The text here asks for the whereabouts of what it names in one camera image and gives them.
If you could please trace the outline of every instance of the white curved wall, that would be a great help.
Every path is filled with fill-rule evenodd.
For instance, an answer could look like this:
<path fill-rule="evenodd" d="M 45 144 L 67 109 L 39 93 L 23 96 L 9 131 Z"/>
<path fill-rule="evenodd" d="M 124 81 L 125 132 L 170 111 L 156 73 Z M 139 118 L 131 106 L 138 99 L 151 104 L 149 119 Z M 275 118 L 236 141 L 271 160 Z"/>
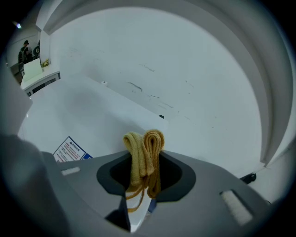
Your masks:
<path fill-rule="evenodd" d="M 147 8 L 94 12 L 50 36 L 50 57 L 61 77 L 82 71 L 164 115 L 170 123 L 166 150 L 237 176 L 262 166 L 260 116 L 249 80 L 197 25 Z"/>

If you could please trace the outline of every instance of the white countertop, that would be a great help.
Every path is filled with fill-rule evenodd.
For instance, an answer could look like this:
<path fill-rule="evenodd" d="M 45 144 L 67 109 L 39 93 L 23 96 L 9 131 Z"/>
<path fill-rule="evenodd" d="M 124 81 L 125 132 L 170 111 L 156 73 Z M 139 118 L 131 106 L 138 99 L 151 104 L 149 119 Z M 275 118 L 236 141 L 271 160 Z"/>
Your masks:
<path fill-rule="evenodd" d="M 33 86 L 34 84 L 42 81 L 44 78 L 52 76 L 52 75 L 57 74 L 57 73 L 60 72 L 59 69 L 52 66 L 51 64 L 48 65 L 47 67 L 42 68 L 42 70 L 43 70 L 43 72 L 41 74 L 38 74 L 38 75 L 28 79 L 28 80 L 26 80 L 26 74 L 25 74 L 23 79 L 22 79 L 22 83 L 21 83 L 20 87 L 23 90 L 26 90 L 29 87 Z"/>
<path fill-rule="evenodd" d="M 157 114 L 81 75 L 57 80 L 31 100 L 18 135 L 52 154 L 68 136 L 98 157 L 126 150 L 123 136 L 129 131 L 144 134 L 156 128 L 166 135 L 168 128 Z M 128 208 L 135 207 L 139 198 L 128 200 Z M 150 201 L 145 192 L 140 208 L 129 213 L 132 231 L 144 220 Z"/>

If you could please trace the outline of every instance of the yellow rope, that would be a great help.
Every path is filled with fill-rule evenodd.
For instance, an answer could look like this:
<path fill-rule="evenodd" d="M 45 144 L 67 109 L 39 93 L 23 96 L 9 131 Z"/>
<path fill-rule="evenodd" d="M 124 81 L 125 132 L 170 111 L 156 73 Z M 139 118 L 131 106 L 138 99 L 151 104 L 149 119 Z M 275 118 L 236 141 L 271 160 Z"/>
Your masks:
<path fill-rule="evenodd" d="M 128 209 L 128 212 L 134 212 L 141 205 L 147 187 L 147 194 L 152 199 L 160 192 L 159 153 L 164 146 L 164 137 L 161 131 L 153 129 L 147 131 L 144 137 L 129 132 L 124 135 L 123 142 L 132 155 L 130 185 L 127 192 L 134 192 L 126 197 L 126 200 L 141 193 L 137 207 Z"/>

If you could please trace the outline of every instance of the sticker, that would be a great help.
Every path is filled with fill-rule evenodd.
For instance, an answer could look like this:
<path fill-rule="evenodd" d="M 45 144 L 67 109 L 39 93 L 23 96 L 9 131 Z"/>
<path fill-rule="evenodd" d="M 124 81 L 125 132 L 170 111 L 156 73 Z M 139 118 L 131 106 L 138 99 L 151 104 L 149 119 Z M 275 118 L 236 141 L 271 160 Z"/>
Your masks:
<path fill-rule="evenodd" d="M 75 141 L 73 141 L 71 137 L 67 137 L 67 139 L 54 152 L 54 157 L 56 162 L 78 161 L 92 158 Z"/>

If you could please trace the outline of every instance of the person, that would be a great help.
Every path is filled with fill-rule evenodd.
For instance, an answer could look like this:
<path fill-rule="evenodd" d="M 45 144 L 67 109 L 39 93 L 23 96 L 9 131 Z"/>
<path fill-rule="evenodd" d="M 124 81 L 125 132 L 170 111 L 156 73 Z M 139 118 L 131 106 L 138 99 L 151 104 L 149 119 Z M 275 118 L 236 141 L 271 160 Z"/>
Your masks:
<path fill-rule="evenodd" d="M 29 41 L 26 40 L 24 42 L 24 46 L 20 49 L 18 53 L 18 63 L 22 62 L 26 64 L 33 60 L 32 49 L 28 45 L 29 45 Z"/>

